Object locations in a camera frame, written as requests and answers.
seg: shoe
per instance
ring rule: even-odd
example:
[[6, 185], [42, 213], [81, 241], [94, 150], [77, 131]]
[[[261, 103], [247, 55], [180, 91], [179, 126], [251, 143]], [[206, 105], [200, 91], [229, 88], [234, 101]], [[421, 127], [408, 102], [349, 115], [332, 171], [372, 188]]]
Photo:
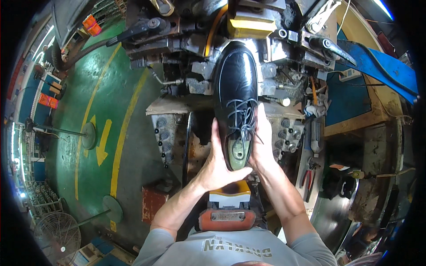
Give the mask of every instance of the shoe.
[[222, 52], [213, 92], [226, 165], [242, 169], [251, 154], [258, 105], [256, 63], [244, 44], [231, 42]]

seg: yellow arrow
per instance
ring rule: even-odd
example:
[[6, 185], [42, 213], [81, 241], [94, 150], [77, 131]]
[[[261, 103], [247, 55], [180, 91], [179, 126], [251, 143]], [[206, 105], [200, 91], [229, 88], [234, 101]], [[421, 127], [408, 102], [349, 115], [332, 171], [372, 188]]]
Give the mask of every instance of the yellow arrow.
[[[90, 119], [90, 122], [95, 126], [96, 128], [96, 116], [93, 115], [92, 118]], [[83, 152], [84, 156], [87, 158], [87, 156], [89, 155], [89, 150], [84, 149]]]
[[107, 144], [107, 139], [109, 135], [109, 130], [111, 129], [111, 124], [112, 124], [111, 119], [108, 119], [105, 122], [105, 127], [104, 127], [104, 131], [102, 132], [101, 142], [99, 143], [99, 147], [96, 147], [96, 158], [98, 160], [99, 166], [101, 166], [105, 158], [108, 156], [108, 153], [105, 152], [105, 146]]

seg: factory floor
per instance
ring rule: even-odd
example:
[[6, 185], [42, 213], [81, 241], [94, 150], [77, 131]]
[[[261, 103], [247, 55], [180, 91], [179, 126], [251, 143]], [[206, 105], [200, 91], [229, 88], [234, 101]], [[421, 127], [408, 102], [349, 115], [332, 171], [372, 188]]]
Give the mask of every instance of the factory floor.
[[[120, 20], [84, 47], [116, 36]], [[80, 227], [82, 244], [101, 233], [131, 249], [142, 246], [149, 225], [141, 221], [141, 187], [171, 175], [156, 145], [151, 118], [145, 109], [160, 96], [160, 85], [147, 69], [129, 68], [120, 44], [89, 53], [68, 71], [64, 97], [53, 114], [53, 126], [79, 132], [91, 121], [97, 133], [96, 148], [85, 150], [79, 137], [59, 134], [46, 156], [46, 176], [70, 213], [81, 222], [103, 211], [102, 198], [114, 196], [124, 219], [114, 224], [104, 216]], [[160, 66], [154, 66], [162, 74]]]

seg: shoelace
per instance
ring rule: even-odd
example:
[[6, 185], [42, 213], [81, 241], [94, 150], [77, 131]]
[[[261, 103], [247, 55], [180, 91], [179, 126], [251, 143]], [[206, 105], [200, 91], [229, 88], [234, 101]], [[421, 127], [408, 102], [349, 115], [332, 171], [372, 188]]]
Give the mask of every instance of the shoelace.
[[[226, 107], [228, 107], [231, 104], [234, 104], [234, 111], [229, 113], [228, 119], [230, 119], [231, 116], [234, 115], [234, 120], [235, 120], [234, 125], [235, 126], [229, 126], [229, 129], [234, 129], [236, 131], [239, 131], [239, 133], [240, 133], [240, 136], [232, 145], [232, 150], [235, 148], [235, 145], [238, 143], [238, 140], [241, 139], [241, 142], [242, 142], [243, 156], [242, 156], [241, 159], [236, 158], [237, 160], [242, 160], [242, 159], [245, 158], [244, 139], [245, 139], [246, 134], [250, 134], [251, 137], [253, 137], [253, 135], [255, 135], [257, 138], [259, 138], [260, 142], [262, 142], [262, 144], [263, 144], [263, 141], [256, 134], [256, 128], [254, 126], [255, 123], [256, 123], [256, 117], [254, 115], [252, 115], [253, 108], [251, 106], [249, 106], [246, 109], [240, 109], [242, 105], [244, 105], [244, 104], [248, 105], [249, 103], [254, 103], [256, 106], [258, 104], [257, 100], [255, 100], [253, 98], [250, 98], [250, 99], [247, 99], [247, 100], [234, 99], [234, 100], [230, 100], [226, 104]], [[242, 116], [243, 116], [242, 125], [240, 127], [238, 127], [238, 113], [242, 113]]]

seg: worker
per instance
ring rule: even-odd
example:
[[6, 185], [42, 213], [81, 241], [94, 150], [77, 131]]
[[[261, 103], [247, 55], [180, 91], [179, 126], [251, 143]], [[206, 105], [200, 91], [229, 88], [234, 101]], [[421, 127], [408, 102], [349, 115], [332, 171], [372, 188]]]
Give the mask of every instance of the worker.
[[[272, 155], [272, 129], [265, 108], [258, 107], [256, 139], [249, 164], [229, 171], [213, 120], [211, 151], [200, 172], [155, 214], [150, 232], [133, 266], [141, 265], [321, 265], [336, 266], [306, 214], [302, 197]], [[197, 201], [208, 191], [244, 179], [255, 170], [278, 215], [287, 245], [270, 231], [197, 232], [176, 242], [179, 228]]]
[[51, 45], [50, 47], [47, 47], [47, 45], [43, 46], [43, 52], [44, 52], [43, 62], [48, 62], [51, 65], [53, 65], [52, 51], [53, 51], [53, 45]]

